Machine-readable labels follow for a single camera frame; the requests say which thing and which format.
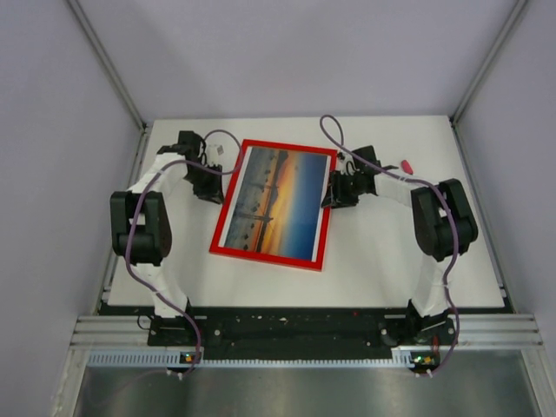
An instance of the white table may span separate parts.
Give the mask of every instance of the white table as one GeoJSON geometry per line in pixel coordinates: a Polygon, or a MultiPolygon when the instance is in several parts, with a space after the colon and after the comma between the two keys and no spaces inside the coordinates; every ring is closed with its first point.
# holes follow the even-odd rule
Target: white table
{"type": "MultiPolygon", "coordinates": [[[[342,117],[346,145],[374,145],[383,165],[408,159],[418,176],[432,182],[458,178],[472,200],[452,130],[445,116],[342,117]]],[[[207,119],[155,122],[143,164],[147,169],[162,145],[177,141],[179,130],[204,136],[227,129],[238,139],[260,139],[333,148],[319,119],[207,119]]],[[[224,135],[224,169],[235,163],[237,149],[224,135]]],[[[222,180],[224,192],[229,177],[222,180]]],[[[209,253],[221,206],[194,197],[183,181],[166,201],[173,247],[166,260],[194,306],[210,307],[359,307],[402,308],[419,276],[421,252],[410,210],[395,202],[363,195],[356,208],[333,210],[323,270],[307,271],[209,253]]],[[[459,307],[502,307],[499,284],[482,231],[457,262],[452,274],[453,300],[459,307]]],[[[135,283],[118,260],[109,305],[152,306],[149,291],[135,283]]]]}

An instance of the picture frame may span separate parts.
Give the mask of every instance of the picture frame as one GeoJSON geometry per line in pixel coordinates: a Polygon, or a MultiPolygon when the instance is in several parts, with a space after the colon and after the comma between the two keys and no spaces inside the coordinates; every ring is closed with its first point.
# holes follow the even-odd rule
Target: picture frame
{"type": "Polygon", "coordinates": [[[321,208],[336,150],[245,139],[210,253],[322,270],[330,208],[321,208]]]}

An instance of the gray floor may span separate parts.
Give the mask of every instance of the gray floor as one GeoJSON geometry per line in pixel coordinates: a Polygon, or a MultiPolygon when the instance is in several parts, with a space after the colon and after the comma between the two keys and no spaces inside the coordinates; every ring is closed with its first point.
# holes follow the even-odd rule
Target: gray floor
{"type": "Polygon", "coordinates": [[[404,369],[198,369],[181,382],[149,374],[113,395],[144,372],[88,369],[76,416],[539,415],[519,352],[458,352],[432,380],[404,369]]]}

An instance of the white wall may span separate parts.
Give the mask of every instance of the white wall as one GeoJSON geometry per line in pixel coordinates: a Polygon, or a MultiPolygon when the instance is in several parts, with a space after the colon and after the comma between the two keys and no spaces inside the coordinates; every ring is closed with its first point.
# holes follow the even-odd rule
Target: white wall
{"type": "Polygon", "coordinates": [[[461,131],[511,296],[556,365],[556,2],[531,3],[461,131]]]}
{"type": "Polygon", "coordinates": [[[514,0],[81,0],[157,117],[444,115],[514,0]]]}
{"type": "Polygon", "coordinates": [[[50,410],[138,132],[61,0],[0,13],[0,415],[50,410]]]}

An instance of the sunset picture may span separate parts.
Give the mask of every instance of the sunset picture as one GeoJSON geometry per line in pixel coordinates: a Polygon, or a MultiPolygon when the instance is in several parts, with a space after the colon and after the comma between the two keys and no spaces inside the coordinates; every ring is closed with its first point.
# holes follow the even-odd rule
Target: sunset picture
{"type": "Polygon", "coordinates": [[[291,259],[309,268],[318,263],[325,211],[328,225],[321,200],[333,159],[333,151],[324,150],[246,148],[217,246],[263,261],[291,259]]]}

